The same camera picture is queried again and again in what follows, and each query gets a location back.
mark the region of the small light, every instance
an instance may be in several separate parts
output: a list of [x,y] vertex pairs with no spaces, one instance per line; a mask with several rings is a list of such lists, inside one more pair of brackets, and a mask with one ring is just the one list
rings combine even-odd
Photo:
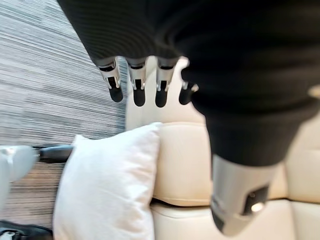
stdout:
[[265,204],[262,203],[262,202],[258,202],[256,204],[253,204],[251,206],[251,211],[256,213],[256,212],[259,212],[260,210],[262,210],[264,208]]
[[309,96],[320,99],[320,84],[312,86],[308,91]]

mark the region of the black fingertip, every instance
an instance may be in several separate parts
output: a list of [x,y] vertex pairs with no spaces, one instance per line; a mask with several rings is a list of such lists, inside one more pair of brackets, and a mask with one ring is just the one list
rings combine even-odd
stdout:
[[191,94],[192,94],[191,88],[187,88],[187,89],[181,88],[181,91],[179,94],[179,103],[182,105],[187,105],[188,103],[190,103]]
[[146,102],[145,90],[144,89],[133,90],[133,101],[136,106],[142,107]]
[[161,89],[161,91],[156,91],[155,94],[155,105],[158,108],[163,108],[167,103],[168,92]]
[[116,103],[121,102],[121,100],[124,98],[124,94],[122,93],[121,87],[113,87],[109,89],[109,91],[111,99]]

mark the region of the black object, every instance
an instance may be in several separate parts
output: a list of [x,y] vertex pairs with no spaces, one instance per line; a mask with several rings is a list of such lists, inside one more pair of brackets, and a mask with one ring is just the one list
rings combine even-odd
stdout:
[[39,152],[39,162],[47,164],[65,163],[73,150],[71,145],[35,146],[34,148]]
[[141,81],[136,80],[135,84],[136,90],[133,90],[133,101],[135,105],[142,107],[146,102],[146,93],[144,89],[141,89]]
[[0,237],[4,233],[14,233],[12,240],[53,240],[52,230],[37,225],[23,225],[0,220]]
[[116,103],[121,102],[121,100],[124,98],[124,94],[122,93],[122,89],[120,86],[109,88],[109,92],[111,99]]
[[223,233],[223,228],[225,226],[224,221],[222,221],[222,219],[218,215],[216,215],[212,209],[211,209],[211,213],[212,213],[212,218],[216,227],[219,229],[220,232]]
[[155,105],[162,108],[167,103],[168,92],[166,91],[167,81],[161,81],[160,91],[155,93]]
[[179,103],[182,105],[187,105],[191,102],[191,95],[193,93],[192,87],[194,84],[188,83],[186,89],[183,87],[181,88],[180,94],[179,94]]

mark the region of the white pillow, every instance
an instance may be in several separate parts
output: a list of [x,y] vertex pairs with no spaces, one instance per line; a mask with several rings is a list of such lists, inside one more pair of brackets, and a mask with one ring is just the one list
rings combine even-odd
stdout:
[[60,180],[55,240],[153,240],[153,196],[159,128],[153,123],[116,136],[77,136]]

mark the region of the robotic finger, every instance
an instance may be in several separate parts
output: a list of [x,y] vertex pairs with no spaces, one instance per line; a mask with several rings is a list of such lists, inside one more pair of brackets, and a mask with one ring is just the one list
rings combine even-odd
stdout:
[[120,102],[124,98],[124,95],[120,85],[120,73],[116,58],[110,58],[108,64],[98,66],[98,68],[109,88],[112,100],[116,103]]

